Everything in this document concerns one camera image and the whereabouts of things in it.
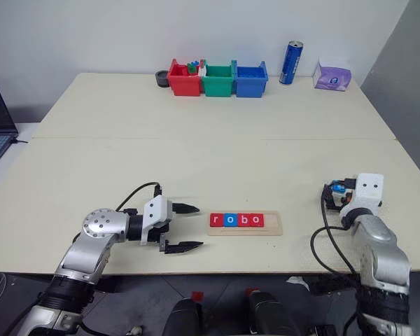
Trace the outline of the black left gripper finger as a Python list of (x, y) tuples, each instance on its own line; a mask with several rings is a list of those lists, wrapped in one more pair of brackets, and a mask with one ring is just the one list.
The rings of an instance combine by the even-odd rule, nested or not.
[(176, 214), (196, 214), (200, 212), (196, 206), (184, 203), (173, 203), (172, 211)]
[(182, 241), (178, 244), (171, 245), (168, 241), (165, 242), (164, 245), (164, 253), (165, 254), (176, 254), (176, 253), (185, 253), (196, 249), (203, 245), (201, 241)]

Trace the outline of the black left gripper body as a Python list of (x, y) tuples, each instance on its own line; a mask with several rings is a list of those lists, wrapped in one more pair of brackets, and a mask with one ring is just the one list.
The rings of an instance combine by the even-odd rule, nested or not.
[(167, 253), (169, 241), (167, 239), (167, 234), (169, 232), (169, 224), (174, 217), (174, 212), (172, 209), (168, 209), (166, 214), (161, 217), (159, 220), (158, 226), (160, 228), (160, 252)]

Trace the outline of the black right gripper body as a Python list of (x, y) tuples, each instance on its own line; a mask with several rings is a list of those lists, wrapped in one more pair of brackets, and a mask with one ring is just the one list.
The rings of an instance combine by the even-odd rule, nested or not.
[(348, 203), (350, 203), (352, 195), (353, 195), (352, 190), (347, 190), (344, 193), (335, 192), (335, 205), (339, 207), (340, 209), (342, 209)]

